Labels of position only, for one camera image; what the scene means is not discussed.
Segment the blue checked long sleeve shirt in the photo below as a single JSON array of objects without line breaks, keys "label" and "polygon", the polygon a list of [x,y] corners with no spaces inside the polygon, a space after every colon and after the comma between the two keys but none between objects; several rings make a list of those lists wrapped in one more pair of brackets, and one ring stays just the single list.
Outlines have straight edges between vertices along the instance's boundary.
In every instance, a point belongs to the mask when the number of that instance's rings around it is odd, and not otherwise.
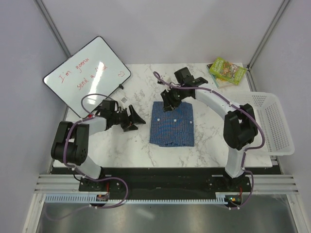
[{"label": "blue checked long sleeve shirt", "polygon": [[182,102],[167,112],[163,106],[161,101],[153,103],[149,142],[160,147],[194,147],[192,104]]}]

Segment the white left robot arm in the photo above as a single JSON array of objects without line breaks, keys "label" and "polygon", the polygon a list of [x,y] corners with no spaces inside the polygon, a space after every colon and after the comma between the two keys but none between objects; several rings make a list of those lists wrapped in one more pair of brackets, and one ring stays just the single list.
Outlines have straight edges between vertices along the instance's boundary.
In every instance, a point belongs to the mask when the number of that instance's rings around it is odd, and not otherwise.
[{"label": "white left robot arm", "polygon": [[135,131],[137,125],[145,124],[132,105],[121,108],[115,100],[103,100],[96,113],[76,123],[59,123],[52,144],[51,157],[90,178],[90,186],[96,191],[105,189],[107,180],[101,176],[102,167],[88,155],[88,141],[93,134],[104,132],[119,125],[124,132]]}]

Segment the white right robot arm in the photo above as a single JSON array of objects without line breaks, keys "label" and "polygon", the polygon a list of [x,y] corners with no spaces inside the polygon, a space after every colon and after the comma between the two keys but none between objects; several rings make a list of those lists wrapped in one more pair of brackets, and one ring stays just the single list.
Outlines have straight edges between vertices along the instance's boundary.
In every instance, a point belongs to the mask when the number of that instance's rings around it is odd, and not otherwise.
[{"label": "white right robot arm", "polygon": [[164,102],[164,111],[175,110],[182,100],[193,98],[205,104],[224,120],[223,138],[229,151],[225,166],[228,176],[223,178],[222,183],[226,190],[234,191],[240,186],[239,176],[244,173],[246,150],[254,142],[259,131],[253,107],[250,104],[237,104],[212,90],[206,79],[195,78],[187,67],[174,73],[177,85],[161,79],[156,71],[153,74],[159,84],[167,86],[160,94]]}]

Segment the whiteboard with red writing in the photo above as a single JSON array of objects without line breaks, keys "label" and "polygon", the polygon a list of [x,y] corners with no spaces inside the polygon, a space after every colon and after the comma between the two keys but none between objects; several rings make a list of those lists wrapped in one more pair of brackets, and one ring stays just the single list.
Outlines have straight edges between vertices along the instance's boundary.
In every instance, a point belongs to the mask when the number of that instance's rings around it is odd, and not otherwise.
[{"label": "whiteboard with red writing", "polygon": [[43,78],[78,117],[85,118],[131,76],[131,71],[100,36]]}]

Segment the green illustrated book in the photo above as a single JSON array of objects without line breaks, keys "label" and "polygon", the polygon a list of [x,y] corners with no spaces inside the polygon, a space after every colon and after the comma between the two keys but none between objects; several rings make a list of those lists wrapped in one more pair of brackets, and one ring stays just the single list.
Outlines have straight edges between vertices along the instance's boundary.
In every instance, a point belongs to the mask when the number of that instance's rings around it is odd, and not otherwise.
[{"label": "green illustrated book", "polygon": [[207,64],[207,70],[219,89],[239,85],[246,73],[246,68],[221,57],[218,57],[212,64]]}]

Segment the white perforated plastic basket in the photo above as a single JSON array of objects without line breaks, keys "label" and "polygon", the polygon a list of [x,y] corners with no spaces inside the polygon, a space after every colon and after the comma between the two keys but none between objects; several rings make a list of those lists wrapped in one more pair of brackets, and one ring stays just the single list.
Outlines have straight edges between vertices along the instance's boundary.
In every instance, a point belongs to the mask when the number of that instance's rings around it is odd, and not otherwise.
[{"label": "white perforated plastic basket", "polygon": [[250,104],[255,120],[261,127],[265,144],[261,149],[247,153],[258,156],[294,154],[294,143],[278,97],[265,92],[232,92],[231,99],[239,104]]}]

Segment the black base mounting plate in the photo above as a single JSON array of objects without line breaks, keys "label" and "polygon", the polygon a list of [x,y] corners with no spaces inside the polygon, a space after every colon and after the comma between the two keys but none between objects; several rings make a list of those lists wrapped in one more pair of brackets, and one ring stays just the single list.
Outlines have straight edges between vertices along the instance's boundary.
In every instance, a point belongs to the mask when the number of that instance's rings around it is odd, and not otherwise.
[{"label": "black base mounting plate", "polygon": [[249,177],[232,179],[224,168],[105,168],[101,178],[105,177],[115,179],[99,183],[81,179],[79,191],[108,191],[113,199],[193,200],[251,190]]}]

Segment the aluminium frame rails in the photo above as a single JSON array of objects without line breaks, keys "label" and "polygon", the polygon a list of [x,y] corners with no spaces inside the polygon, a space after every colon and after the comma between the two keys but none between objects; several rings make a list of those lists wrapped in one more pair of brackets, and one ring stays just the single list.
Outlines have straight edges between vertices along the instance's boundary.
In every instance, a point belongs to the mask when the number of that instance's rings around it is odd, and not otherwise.
[{"label": "aluminium frame rails", "polygon": [[[246,169],[251,182],[251,190],[247,193],[220,193],[216,195],[225,195],[226,199],[229,199],[230,195],[241,196],[250,195],[252,197],[257,195],[285,195],[289,201],[290,210],[292,212],[295,225],[300,232],[309,232],[311,230],[311,224],[307,220],[303,213],[303,208],[298,199],[299,192],[296,186],[294,177],[289,174],[284,174],[279,165],[276,156],[268,156],[269,164],[262,165],[259,162],[254,161],[254,155],[249,155],[246,158]],[[102,172],[105,168],[224,168],[223,166],[120,166],[120,165],[108,165],[102,168]],[[81,179],[84,178],[77,171],[72,168],[57,166],[52,164],[50,171],[47,174],[41,174],[38,177],[35,186],[35,197],[32,201],[32,208],[30,213],[35,214],[38,211],[38,201],[44,200],[47,194],[109,194],[108,191],[100,192],[87,192],[79,191],[79,185]],[[93,182],[105,182],[114,180],[115,177],[99,178],[98,181]],[[117,204],[125,204],[126,198],[121,199],[121,202]],[[228,200],[228,204],[224,204],[226,207],[233,208],[233,202]]]}]

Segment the left grey corner post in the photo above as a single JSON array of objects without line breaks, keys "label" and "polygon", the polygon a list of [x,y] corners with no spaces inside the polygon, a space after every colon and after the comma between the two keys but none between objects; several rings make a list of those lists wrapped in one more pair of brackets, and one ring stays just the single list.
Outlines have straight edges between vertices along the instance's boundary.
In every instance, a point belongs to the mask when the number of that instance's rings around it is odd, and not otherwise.
[{"label": "left grey corner post", "polygon": [[37,5],[40,13],[42,14],[44,20],[46,21],[49,29],[51,30],[54,38],[56,39],[58,45],[60,46],[60,48],[63,51],[63,53],[65,54],[65,56],[67,58],[71,57],[71,53],[70,53],[63,37],[61,36],[61,33],[59,32],[51,14],[49,13],[46,5],[44,4],[44,2],[42,0],[34,0],[34,2]]}]

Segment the grey corner post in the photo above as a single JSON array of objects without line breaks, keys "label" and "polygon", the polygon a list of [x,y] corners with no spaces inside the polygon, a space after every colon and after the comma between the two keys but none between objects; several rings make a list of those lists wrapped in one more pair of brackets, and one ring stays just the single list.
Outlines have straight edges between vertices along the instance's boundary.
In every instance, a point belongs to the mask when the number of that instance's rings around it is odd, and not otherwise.
[{"label": "grey corner post", "polygon": [[268,28],[266,29],[262,39],[260,40],[254,54],[252,55],[249,63],[247,64],[248,71],[251,71],[251,69],[253,68],[255,62],[257,61],[258,57],[262,53],[265,45],[267,44],[268,40],[270,39],[271,35],[273,34],[274,30],[276,29],[278,23],[280,22],[283,14],[287,10],[287,8],[291,2],[292,2],[291,0],[283,0],[281,2],[280,6],[278,7],[275,15],[273,16],[273,18],[271,20]]},{"label": "grey corner post", "polygon": [[42,14],[44,20],[46,21],[49,29],[51,30],[54,38],[56,39],[58,45],[60,46],[60,48],[63,51],[63,53],[65,54],[65,56],[67,58],[71,57],[71,53],[70,53],[63,37],[61,36],[61,33],[59,32],[51,14],[49,13],[46,5],[44,4],[44,2],[42,0],[34,0],[34,2],[37,5],[40,13]]}]

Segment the right grey corner post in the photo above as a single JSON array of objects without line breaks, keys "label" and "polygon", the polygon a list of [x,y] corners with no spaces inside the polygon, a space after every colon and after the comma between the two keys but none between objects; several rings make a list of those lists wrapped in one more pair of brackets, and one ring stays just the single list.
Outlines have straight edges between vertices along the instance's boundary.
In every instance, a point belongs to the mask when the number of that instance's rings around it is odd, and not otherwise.
[{"label": "right grey corner post", "polygon": [[257,61],[258,57],[262,53],[265,45],[267,44],[268,40],[270,39],[271,35],[273,34],[274,30],[276,29],[278,23],[280,22],[283,14],[287,10],[287,8],[291,2],[292,2],[291,0],[283,0],[281,2],[280,6],[278,7],[275,15],[273,16],[273,18],[271,20],[268,28],[266,29],[262,39],[260,40],[254,54],[252,55],[249,63],[247,64],[248,71],[251,71],[251,69],[253,68],[255,62]]}]

